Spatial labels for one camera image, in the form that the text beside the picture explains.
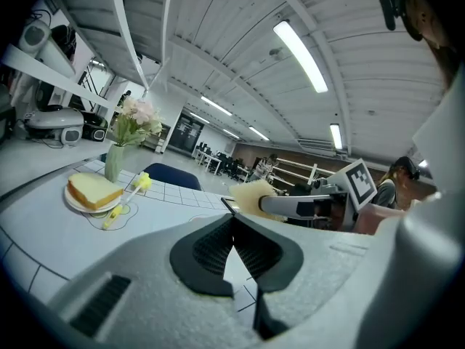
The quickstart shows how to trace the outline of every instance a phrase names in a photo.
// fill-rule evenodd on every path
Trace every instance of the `glass vase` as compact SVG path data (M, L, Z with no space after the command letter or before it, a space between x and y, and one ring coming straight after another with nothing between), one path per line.
M111 145L105 162L105 178L111 182L118 180L123 163L124 146Z

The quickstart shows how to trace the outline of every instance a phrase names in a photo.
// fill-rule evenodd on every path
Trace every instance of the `slice of bread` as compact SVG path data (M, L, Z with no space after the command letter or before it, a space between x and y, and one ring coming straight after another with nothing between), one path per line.
M68 178L70 194L89 209L97 210L123 195L123 189L97 173L75 173Z

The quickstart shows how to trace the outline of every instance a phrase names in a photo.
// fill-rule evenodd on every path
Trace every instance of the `white plate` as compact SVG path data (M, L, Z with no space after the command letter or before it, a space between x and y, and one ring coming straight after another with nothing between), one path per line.
M72 206L74 209L81 211L81 212L86 212L86 213L101 213L101 212L109 211L110 209L115 208L121 200L121 196L119 196L118 198L113 199L110 203L104 205L103 207L100 207L99 209L96 209L96 210L89 209L74 199L74 197L71 195L70 191L68 190L68 185L65 186L65 198L66 198L67 203L70 206Z

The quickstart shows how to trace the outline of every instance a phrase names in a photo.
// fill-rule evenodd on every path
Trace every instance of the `cap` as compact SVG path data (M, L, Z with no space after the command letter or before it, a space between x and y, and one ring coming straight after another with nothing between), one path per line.
M401 156L398 160L395 161L394 167L402 167L407 169L411 180L417 180L420 178L420 171L412 162L412 159L410 159L408 156Z
M413 40L420 41L423 36L412 26L407 16L405 3L407 0L379 0L383 9L384 22L388 30L395 30L395 18L400 17L405 29Z

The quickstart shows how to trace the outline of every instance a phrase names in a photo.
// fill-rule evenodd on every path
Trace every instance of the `ceiling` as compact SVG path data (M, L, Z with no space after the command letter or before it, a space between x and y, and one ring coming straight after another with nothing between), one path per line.
M136 50L171 58L169 82L189 94L186 107L248 143L263 142L253 126L273 146L327 145L329 125L338 123L348 155L390 164L415 153L412 136L444 92L426 43L401 22L388 31L379 0L126 0L125 9ZM328 92L313 89L274 33L282 20L314 57Z

